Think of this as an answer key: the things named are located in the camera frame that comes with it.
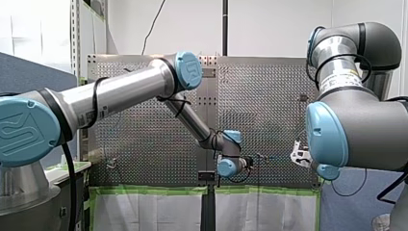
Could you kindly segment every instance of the wire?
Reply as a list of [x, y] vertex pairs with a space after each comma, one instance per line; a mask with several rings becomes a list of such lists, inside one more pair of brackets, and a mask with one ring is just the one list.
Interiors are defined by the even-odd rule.
[[102, 81], [104, 81], [105, 79], [108, 79], [108, 77], [101, 77], [101, 78], [97, 79], [95, 81], [95, 83], [93, 84], [93, 95], [92, 95], [93, 117], [92, 117], [92, 121], [86, 127], [84, 127], [83, 129], [90, 128], [91, 126], [93, 126], [95, 124], [96, 120], [98, 119], [98, 112], [99, 112], [98, 107], [99, 106], [98, 106], [98, 94], [97, 94], [97, 92], [98, 92], [99, 84]]
[[312, 75], [309, 72], [309, 64], [310, 64], [310, 60], [311, 60], [311, 56], [312, 56], [312, 48], [314, 46], [315, 37], [318, 34], [318, 32], [320, 30], [322, 30], [322, 29], [326, 29], [326, 28], [322, 27], [322, 26], [318, 26], [317, 28], [315, 28], [312, 35], [310, 36], [310, 39], [308, 40], [309, 47], [308, 47], [307, 52], [306, 52], [306, 74], [307, 74], [307, 77], [313, 82], [315, 82], [315, 81], [314, 81], [314, 79], [312, 78]]
[[336, 187], [334, 186], [334, 181], [332, 181], [332, 183], [331, 183], [332, 189], [333, 189], [334, 193], [336, 193], [336, 194], [339, 195], [339, 196], [342, 196], [342, 197], [353, 196], [353, 195], [357, 194], [361, 189], [363, 189], [364, 185], [366, 185], [367, 175], [368, 175], [367, 169], [365, 168], [365, 170], [364, 170], [364, 180], [363, 180], [363, 183], [362, 183], [361, 186], [360, 186], [355, 192], [353, 192], [353, 193], [350, 193], [350, 194], [342, 194], [342, 193], [339, 193], [339, 192], [336, 190]]
[[408, 102], [408, 96], [398, 96], [398, 97], [395, 97], [395, 98], [387, 99], [386, 101], [390, 101], [390, 102], [393, 102], [393, 101], [406, 101], [406, 102]]
[[354, 58], [359, 59], [359, 62], [364, 61], [364, 63], [366, 63], [366, 65], [369, 67], [369, 72], [367, 73], [367, 76], [363, 79], [362, 83], [365, 83], [369, 79], [369, 77], [371, 76], [371, 73], [372, 73], [372, 65], [371, 65], [371, 62], [369, 61], [369, 59], [367, 59], [366, 57], [364, 57], [362, 55], [358, 55], [358, 54], [339, 54], [339, 55], [335, 55], [335, 56], [332, 56], [332, 57], [328, 58], [323, 63], [321, 63], [319, 65], [319, 67], [317, 68], [316, 73], [315, 73], [315, 79], [314, 79], [314, 82], [316, 84], [317, 89], [319, 89], [318, 77], [319, 77], [320, 71], [323, 69], [323, 67], [326, 64], [328, 64], [331, 61], [337, 60], [340, 57], [354, 57]]
[[3, 97], [3, 96], [16, 96], [16, 95], [19, 95], [20, 93], [16, 93], [16, 92], [1, 92], [0, 93], [0, 97]]
[[68, 144], [62, 144], [64, 155], [66, 158], [66, 164], [68, 165], [68, 173], [69, 173], [69, 189], [70, 189], [70, 199], [71, 199], [71, 207], [70, 207], [70, 215], [69, 215], [69, 231], [75, 231], [76, 226], [76, 213], [77, 213], [77, 189], [76, 189], [76, 176], [75, 176], [75, 167], [74, 162], [72, 160], [71, 152], [69, 151]]
[[383, 192], [381, 192], [378, 196], [377, 196], [377, 200], [382, 201], [382, 202], [386, 202], [389, 204], [396, 204], [395, 201], [389, 200], [389, 199], [384, 199], [384, 196], [387, 195], [388, 193], [390, 193], [392, 190], [394, 190], [399, 184], [401, 184], [402, 182], [404, 182], [404, 180], [408, 177], [408, 165], [406, 165], [404, 167], [404, 173], [402, 175], [400, 175], [394, 182], [393, 184], [391, 184], [389, 187], [387, 187], [387, 189], [385, 189]]
[[162, 11], [163, 5], [165, 4], [166, 0], [163, 0], [162, 5], [160, 5], [159, 10], [156, 13], [156, 16], [153, 20], [152, 26], [150, 27], [149, 33], [147, 33], [146, 38], [144, 38], [144, 44], [143, 44], [143, 49], [141, 50], [141, 54], [144, 55], [144, 50], [146, 49], [146, 44], [147, 44], [147, 39], [149, 39], [150, 35], [152, 34], [154, 24], [156, 23], [157, 18], [159, 17], [160, 12]]
[[246, 176], [245, 176], [243, 179], [238, 180], [238, 181], [233, 180], [233, 179], [231, 179], [230, 177], [228, 177], [227, 179], [228, 179], [229, 181], [231, 181], [232, 183], [240, 184], [240, 183], [243, 183], [244, 181], [246, 181], [246, 180], [249, 178], [250, 175], [251, 175], [251, 168], [248, 168], [248, 169], [247, 169], [247, 174], [246, 174]]
[[178, 117], [184, 110], [184, 107], [186, 104], [191, 105], [191, 102], [189, 100], [187, 100], [186, 95], [183, 95], [184, 99], [175, 99], [175, 98], [166, 98], [163, 99], [161, 97], [158, 97], [159, 101], [170, 101], [170, 102], [182, 102], [182, 105], [180, 107], [180, 109], [177, 111], [176, 115], [174, 117]]

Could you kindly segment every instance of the perforated metal panel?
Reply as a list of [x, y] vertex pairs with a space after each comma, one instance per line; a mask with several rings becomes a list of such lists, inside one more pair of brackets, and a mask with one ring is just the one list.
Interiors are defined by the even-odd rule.
[[[150, 57], [89, 56], [92, 79], [148, 65]], [[195, 91], [186, 96], [195, 108]], [[152, 99], [99, 121], [89, 130], [92, 185], [195, 186], [196, 145], [162, 102]]]
[[[219, 126], [242, 131], [242, 155], [255, 160], [245, 184], [310, 188], [317, 183], [312, 171], [290, 159], [293, 142], [304, 129], [305, 108], [316, 94], [304, 64], [304, 59], [218, 59]], [[300, 102], [300, 94], [308, 102]], [[261, 161], [259, 175], [257, 153], [268, 157]]]
[[[147, 66], [151, 57], [89, 56], [89, 77], [112, 77]], [[216, 129], [242, 131], [242, 155], [253, 156], [255, 169], [245, 184], [311, 188], [310, 170], [290, 160], [293, 142], [304, 129], [304, 110], [315, 98], [303, 59], [223, 58], [203, 67], [214, 69], [197, 92], [186, 94], [201, 117]], [[299, 102], [306, 94], [308, 102]], [[197, 156], [203, 156], [188, 130], [157, 100], [108, 117], [89, 130], [93, 185], [195, 186]], [[207, 169], [214, 169], [205, 161]], [[260, 162], [257, 153], [269, 157]]]

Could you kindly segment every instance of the industrial robot arm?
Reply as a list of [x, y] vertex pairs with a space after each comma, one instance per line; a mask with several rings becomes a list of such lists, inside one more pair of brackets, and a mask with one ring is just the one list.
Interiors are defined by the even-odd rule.
[[176, 94], [171, 100], [167, 100], [166, 105], [178, 115], [177, 117], [194, 135], [202, 148], [222, 151], [223, 158], [217, 166], [219, 176], [229, 178], [253, 166], [253, 160], [250, 157], [240, 157], [241, 132], [234, 130], [216, 132], [210, 129], [194, 113], [191, 106], [183, 102], [183, 99], [182, 95]]
[[[403, 170], [408, 105], [380, 101], [386, 78], [401, 60], [393, 31], [378, 23], [321, 29], [311, 37], [308, 58], [319, 86], [318, 102], [308, 106], [306, 120], [318, 174], [333, 180], [339, 176], [337, 167]], [[357, 62], [371, 76], [361, 78]]]
[[[220, 175], [230, 177], [248, 166], [240, 158], [241, 133], [215, 134], [178, 94], [197, 88], [201, 78], [200, 62], [192, 53], [184, 52], [155, 59], [138, 71], [101, 78], [62, 92], [44, 89], [2, 97], [0, 164], [3, 167], [29, 165], [55, 146], [72, 140], [78, 129], [91, 127], [97, 120], [158, 97], [180, 114], [180, 120], [203, 148], [224, 152], [228, 158], [220, 163]], [[211, 146], [213, 136], [218, 136], [217, 143]]]

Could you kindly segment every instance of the robotic arm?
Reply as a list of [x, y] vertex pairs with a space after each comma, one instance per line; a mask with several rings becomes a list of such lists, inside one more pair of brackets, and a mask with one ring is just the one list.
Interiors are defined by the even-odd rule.
[[223, 151], [224, 160], [218, 166], [220, 176], [230, 177], [249, 167], [250, 163], [240, 158], [241, 133], [224, 131], [221, 135], [211, 131], [178, 94], [197, 88], [201, 79], [199, 60], [192, 53], [183, 52], [157, 58], [139, 71], [100, 78], [62, 92], [44, 89], [0, 97], [0, 220], [6, 225], [3, 227], [54, 230], [45, 227], [51, 221], [38, 220], [32, 226], [18, 223], [24, 213], [33, 213], [59, 194], [57, 187], [48, 185], [39, 160], [54, 147], [65, 147], [78, 129], [89, 128], [97, 120], [153, 97], [165, 101], [200, 146]]
[[201, 78], [198, 59], [185, 52], [155, 59], [145, 69], [100, 78], [79, 88], [62, 92], [44, 89], [3, 97], [0, 99], [0, 128], [3, 128], [0, 163], [3, 167], [29, 165], [59, 144], [72, 140], [78, 129], [91, 127], [97, 120], [158, 97], [180, 114], [180, 120], [203, 148], [224, 152], [228, 158], [220, 163], [220, 175], [230, 177], [246, 167], [244, 159], [239, 158], [241, 133], [215, 134], [178, 94], [197, 88]]
[[[318, 102], [308, 106], [306, 120], [318, 174], [333, 180], [337, 167], [403, 170], [408, 104], [380, 101], [386, 78], [401, 60], [396, 35], [378, 23], [321, 29], [311, 37], [308, 58], [317, 68], [319, 86]], [[356, 62], [367, 75], [363, 81]]]

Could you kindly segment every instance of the light blue joint cap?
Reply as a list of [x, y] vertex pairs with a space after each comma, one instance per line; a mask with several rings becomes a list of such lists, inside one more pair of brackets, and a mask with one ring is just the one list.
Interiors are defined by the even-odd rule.
[[192, 52], [178, 52], [175, 65], [178, 80], [185, 90], [196, 89], [201, 84], [203, 70]]
[[323, 102], [307, 107], [306, 131], [309, 151], [320, 164], [344, 167], [348, 162], [348, 144], [342, 124]]
[[242, 135], [240, 131], [237, 130], [224, 130], [224, 135], [223, 137], [230, 140], [233, 139], [237, 143], [242, 142]]
[[222, 177], [232, 177], [237, 174], [237, 166], [229, 159], [222, 159], [218, 163], [217, 171]]
[[339, 168], [330, 165], [319, 165], [316, 172], [321, 178], [328, 181], [336, 180], [340, 175]]
[[39, 161], [58, 143], [61, 128], [51, 110], [37, 101], [0, 98], [0, 164], [21, 167]]

